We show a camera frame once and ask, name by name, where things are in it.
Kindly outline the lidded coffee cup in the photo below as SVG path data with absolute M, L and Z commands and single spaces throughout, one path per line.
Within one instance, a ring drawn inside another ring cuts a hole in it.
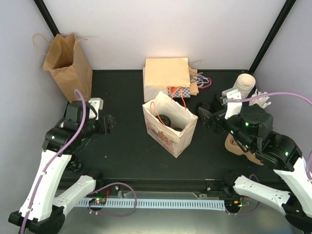
M 178 127 L 173 128 L 173 130 L 178 131 L 178 132 L 182 132 L 183 131 L 183 129 L 178 128 Z
M 167 127 L 171 127 L 171 120 L 166 115 L 159 115 L 157 116 L 157 119 L 160 123 Z

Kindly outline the white printed paper bag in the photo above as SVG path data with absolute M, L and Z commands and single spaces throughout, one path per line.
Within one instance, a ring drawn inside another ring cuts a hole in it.
M 181 106 L 163 92 L 142 105 L 147 133 L 174 157 L 178 157 L 191 143 L 198 116 Z M 159 122 L 157 116 L 166 115 L 171 127 Z M 182 132 L 173 130 L 178 127 Z

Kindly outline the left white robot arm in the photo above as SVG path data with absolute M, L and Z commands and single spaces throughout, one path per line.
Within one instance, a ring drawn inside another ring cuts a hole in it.
M 74 206 L 91 192 L 104 191 L 103 174 L 86 171 L 60 195 L 56 195 L 65 170 L 78 172 L 81 161 L 77 152 L 93 134 L 111 132 L 111 115 L 100 117 L 103 100 L 92 98 L 85 102 L 85 119 L 82 102 L 73 101 L 65 109 L 64 117 L 50 129 L 42 145 L 41 160 L 31 191 L 18 211 L 9 215 L 8 221 L 35 234 L 57 234 L 66 216 Z

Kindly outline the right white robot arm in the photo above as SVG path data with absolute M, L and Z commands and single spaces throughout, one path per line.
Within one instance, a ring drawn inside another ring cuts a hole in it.
M 257 104 L 229 118 L 225 118 L 226 110 L 210 113 L 199 107 L 198 113 L 205 125 L 213 126 L 215 132 L 229 133 L 243 152 L 254 154 L 289 187 L 289 191 L 282 191 L 229 173 L 221 185 L 223 194 L 253 198 L 279 211 L 296 228 L 310 233 L 312 184 L 306 174 L 305 159 L 293 139 L 273 131 L 273 116 Z

